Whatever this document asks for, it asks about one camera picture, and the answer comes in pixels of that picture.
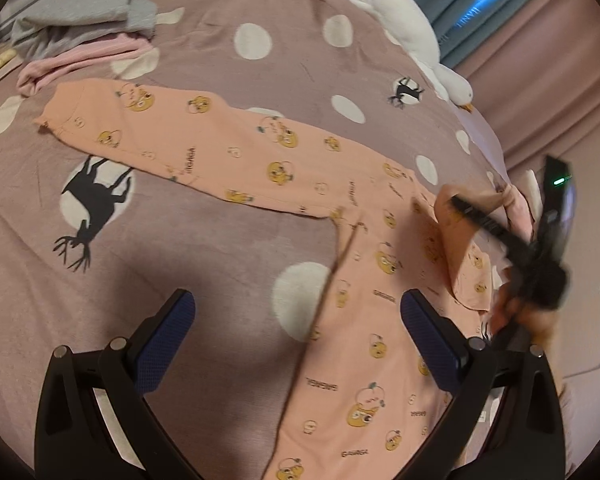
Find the person's right hand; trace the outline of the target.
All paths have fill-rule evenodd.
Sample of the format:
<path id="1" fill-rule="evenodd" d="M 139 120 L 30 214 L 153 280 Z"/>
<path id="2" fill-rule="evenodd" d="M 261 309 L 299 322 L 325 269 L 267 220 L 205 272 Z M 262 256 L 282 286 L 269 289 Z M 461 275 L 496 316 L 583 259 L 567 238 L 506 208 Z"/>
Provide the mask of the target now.
<path id="1" fill-rule="evenodd" d="M 532 344 L 550 351 L 556 337 L 559 313 L 543 310 L 531 302 L 524 302 L 515 297 L 509 289 L 509 284 L 505 283 L 496 294 L 489 321 L 491 335 L 495 336 L 509 322 L 515 322 L 527 330 Z"/>

